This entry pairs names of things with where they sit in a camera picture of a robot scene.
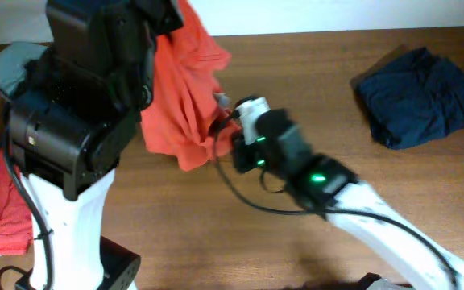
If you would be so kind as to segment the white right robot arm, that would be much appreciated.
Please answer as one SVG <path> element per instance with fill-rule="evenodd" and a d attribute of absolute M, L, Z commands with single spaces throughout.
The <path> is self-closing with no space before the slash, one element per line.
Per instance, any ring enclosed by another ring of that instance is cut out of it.
<path fill-rule="evenodd" d="M 315 154 L 283 109 L 247 114 L 234 141 L 239 171 L 259 168 L 282 180 L 303 214 L 316 214 L 353 235 L 414 289 L 464 289 L 464 260 L 400 216 L 348 167 Z"/>

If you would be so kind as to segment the red t-shirt with white print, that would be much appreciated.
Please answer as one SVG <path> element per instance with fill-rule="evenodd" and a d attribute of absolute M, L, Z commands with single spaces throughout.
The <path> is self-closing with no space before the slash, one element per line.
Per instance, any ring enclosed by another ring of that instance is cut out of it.
<path fill-rule="evenodd" d="M 189 2 L 177 3 L 184 26 L 157 38 L 154 100 L 141 112 L 141 128 L 149 152 L 175 156 L 187 172 L 228 154 L 239 126 L 229 122 L 215 138 L 230 111 L 218 104 L 224 92 L 214 73 L 227 67 L 231 54 L 208 34 Z"/>

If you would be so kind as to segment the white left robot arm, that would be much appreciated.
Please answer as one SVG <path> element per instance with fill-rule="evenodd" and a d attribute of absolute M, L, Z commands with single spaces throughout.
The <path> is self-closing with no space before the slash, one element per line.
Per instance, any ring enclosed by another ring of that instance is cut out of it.
<path fill-rule="evenodd" d="M 175 1 L 50 1 L 52 45 L 6 130 L 7 169 L 32 213 L 33 268 L 18 289 L 133 289 L 141 258 L 102 235 L 120 155 L 152 103 L 156 39 Z"/>

